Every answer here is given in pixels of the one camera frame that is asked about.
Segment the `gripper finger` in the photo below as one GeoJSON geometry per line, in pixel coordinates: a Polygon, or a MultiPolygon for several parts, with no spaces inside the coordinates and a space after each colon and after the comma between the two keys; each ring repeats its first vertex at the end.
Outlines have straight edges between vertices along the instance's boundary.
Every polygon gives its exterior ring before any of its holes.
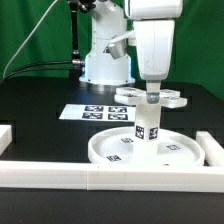
{"type": "Polygon", "coordinates": [[[149,104],[157,104],[160,99],[160,81],[146,81],[146,97],[149,104]]]}

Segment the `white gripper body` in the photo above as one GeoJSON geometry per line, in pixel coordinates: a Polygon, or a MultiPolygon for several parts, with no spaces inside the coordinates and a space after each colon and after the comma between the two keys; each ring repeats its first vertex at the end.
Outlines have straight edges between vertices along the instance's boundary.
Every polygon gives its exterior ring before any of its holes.
{"type": "Polygon", "coordinates": [[[138,67],[143,80],[167,78],[172,55],[174,28],[173,20],[134,22],[138,67]]]}

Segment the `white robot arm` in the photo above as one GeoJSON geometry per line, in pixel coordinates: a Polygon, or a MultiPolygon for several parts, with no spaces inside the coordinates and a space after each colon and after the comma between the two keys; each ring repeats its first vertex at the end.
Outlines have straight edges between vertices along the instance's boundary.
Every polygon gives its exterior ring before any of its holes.
{"type": "Polygon", "coordinates": [[[175,19],[183,0],[96,0],[92,14],[92,47],[80,81],[97,87],[131,84],[127,47],[137,52],[140,77],[146,81],[146,99],[159,102],[160,83],[169,73],[175,19]]]}

